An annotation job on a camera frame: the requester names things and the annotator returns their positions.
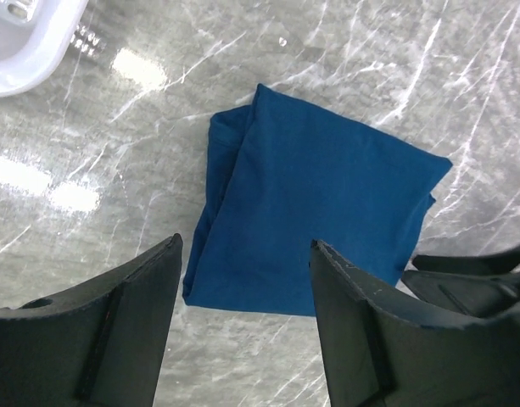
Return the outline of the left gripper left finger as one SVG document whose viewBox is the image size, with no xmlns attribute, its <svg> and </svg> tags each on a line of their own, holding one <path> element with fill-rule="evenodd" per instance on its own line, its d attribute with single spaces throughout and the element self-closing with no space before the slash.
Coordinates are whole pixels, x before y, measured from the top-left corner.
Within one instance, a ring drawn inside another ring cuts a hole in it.
<svg viewBox="0 0 520 407">
<path fill-rule="evenodd" d="M 182 269 L 174 235 L 127 263 L 0 309 L 0 406 L 150 406 Z"/>
</svg>

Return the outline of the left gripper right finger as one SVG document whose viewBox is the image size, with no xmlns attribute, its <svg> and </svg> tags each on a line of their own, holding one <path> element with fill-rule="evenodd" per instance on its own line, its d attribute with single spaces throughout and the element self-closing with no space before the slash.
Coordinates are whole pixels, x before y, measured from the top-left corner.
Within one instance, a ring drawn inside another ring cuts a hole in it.
<svg viewBox="0 0 520 407">
<path fill-rule="evenodd" d="M 334 406 L 520 406 L 520 301 L 469 316 L 310 251 L 316 322 Z"/>
</svg>

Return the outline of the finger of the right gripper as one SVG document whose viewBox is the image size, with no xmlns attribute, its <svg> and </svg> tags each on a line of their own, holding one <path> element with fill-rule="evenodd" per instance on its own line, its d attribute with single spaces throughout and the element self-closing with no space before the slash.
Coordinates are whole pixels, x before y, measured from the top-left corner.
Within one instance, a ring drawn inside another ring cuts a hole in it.
<svg viewBox="0 0 520 407">
<path fill-rule="evenodd" d="M 467 276 L 407 270 L 402 281 L 422 301 L 469 316 L 494 316 L 520 301 L 520 272 Z"/>
<path fill-rule="evenodd" d="M 420 271 L 465 276 L 496 276 L 509 273 L 520 265 L 520 244 L 505 251 L 480 256 L 433 256 L 419 254 L 411 261 Z"/>
</svg>

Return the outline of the blue t shirt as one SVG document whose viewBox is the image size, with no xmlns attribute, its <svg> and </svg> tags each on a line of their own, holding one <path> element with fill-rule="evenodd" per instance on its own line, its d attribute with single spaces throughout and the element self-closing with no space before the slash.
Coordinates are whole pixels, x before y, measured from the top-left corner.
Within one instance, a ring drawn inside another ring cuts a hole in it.
<svg viewBox="0 0 520 407">
<path fill-rule="evenodd" d="M 451 169 L 444 157 L 258 85 L 214 114 L 205 206 L 182 296 L 189 306 L 312 316 L 310 244 L 394 285 Z"/>
</svg>

